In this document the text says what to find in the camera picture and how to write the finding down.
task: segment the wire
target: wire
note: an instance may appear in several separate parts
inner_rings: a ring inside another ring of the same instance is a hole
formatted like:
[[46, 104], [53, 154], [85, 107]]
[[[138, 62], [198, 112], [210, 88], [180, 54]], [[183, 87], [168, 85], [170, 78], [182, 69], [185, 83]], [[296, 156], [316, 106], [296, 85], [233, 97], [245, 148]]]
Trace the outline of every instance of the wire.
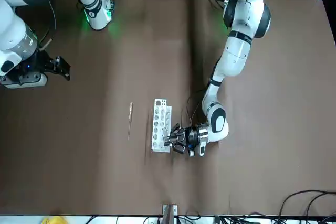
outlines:
[[195, 95], [195, 94], [197, 94], [197, 93], [200, 93], [200, 92], [202, 92], [202, 91], [204, 91], [204, 90], [205, 90], [205, 88], [202, 88], [202, 89], [199, 89], [199, 90], [197, 90], [197, 91], [195, 91], [195, 92], [193, 92], [193, 93], [191, 93], [191, 94], [189, 95], [188, 100], [187, 100], [187, 115], [188, 115], [189, 120], [191, 119], [190, 114], [189, 114], [189, 109], [188, 109], [189, 100], [190, 100], [190, 98], [191, 98], [193, 95]]
[[188, 223], [193, 224], [190, 220], [188, 220], [188, 219], [186, 219], [186, 218], [183, 218], [183, 217], [180, 217], [180, 216], [178, 216], [177, 219], [178, 219], [178, 221], [179, 221], [180, 219], [182, 219], [182, 220], [184, 220], [185, 223], [188, 222]]
[[218, 7], [219, 7], [219, 9], [221, 9], [221, 10], [224, 10], [224, 6], [222, 6], [221, 4], [220, 4], [220, 2], [224, 2], [224, 0], [214, 0], [215, 2], [216, 2], [216, 4], [218, 5], [218, 7], [215, 7], [215, 6], [213, 6], [213, 3], [212, 3], [212, 1], [211, 0], [208, 0], [209, 2], [210, 2], [210, 4], [211, 4], [211, 6], [212, 6], [212, 8], [214, 7], [215, 9], [217, 9], [218, 10]]
[[200, 214], [198, 214], [198, 217], [196, 218], [190, 218], [188, 216], [184, 216], [184, 218], [188, 219], [188, 220], [199, 220], [201, 218]]
[[85, 224], [89, 224], [96, 217], [97, 217], [97, 215], [92, 215], [91, 218]]
[[324, 218], [323, 220], [322, 220], [322, 222], [325, 222], [326, 220], [328, 220], [328, 219], [330, 219], [330, 218], [332, 218], [332, 217], [335, 217], [336, 215], [329, 215], [329, 216], [327, 216], [326, 218]]
[[303, 190], [303, 191], [298, 191], [296, 193], [293, 193], [289, 196], [287, 196], [287, 198], [283, 201], [282, 205], [281, 205], [281, 208], [280, 208], [280, 211], [279, 211], [279, 219], [281, 218], [281, 214], [282, 214], [282, 211], [283, 211], [283, 208], [285, 206], [285, 203], [286, 201], [295, 196], [295, 195], [298, 195], [298, 194], [304, 194], [304, 193], [321, 193], [321, 194], [332, 194], [332, 195], [336, 195], [336, 191], [323, 191], [323, 190]]
[[143, 221], [142, 224], [145, 224], [145, 222], [149, 219], [149, 216]]
[[[53, 37], [54, 37], [54, 35], [56, 33], [56, 16], [55, 16], [53, 5], [51, 4], [50, 0], [49, 0], [49, 6], [50, 6], [51, 12], [53, 14], [53, 18], [54, 18], [54, 34], [52, 34], [52, 36], [49, 39], [49, 41], [43, 46], [44, 49], [50, 44], [50, 42], [53, 40]], [[40, 44], [43, 43], [43, 41], [45, 40], [45, 38], [48, 36], [49, 32], [50, 32], [50, 27], [48, 28], [48, 30], [46, 31], [46, 33], [43, 35], [43, 37], [42, 37], [42, 39], [40, 41]]]

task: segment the brown paper backdrop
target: brown paper backdrop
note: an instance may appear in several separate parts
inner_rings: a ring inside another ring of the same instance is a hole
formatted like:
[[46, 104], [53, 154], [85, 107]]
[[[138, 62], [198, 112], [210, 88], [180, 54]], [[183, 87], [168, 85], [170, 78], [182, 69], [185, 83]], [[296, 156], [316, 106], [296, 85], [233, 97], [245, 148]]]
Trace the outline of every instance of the brown paper backdrop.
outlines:
[[[202, 158], [151, 152], [152, 107], [166, 98], [173, 123], [181, 108], [186, 123], [186, 99], [225, 44], [222, 13], [207, 0], [116, 0], [113, 23], [93, 31], [76, 1], [54, 0], [48, 47], [71, 64], [71, 81], [0, 90], [2, 214], [156, 215], [171, 202], [180, 214], [276, 214], [292, 192], [336, 189], [336, 49], [322, 1], [266, 0], [269, 32], [219, 92], [229, 137]], [[20, 13], [41, 37], [48, 6]], [[302, 214], [311, 197], [285, 214]], [[330, 214], [332, 203], [311, 213]]]

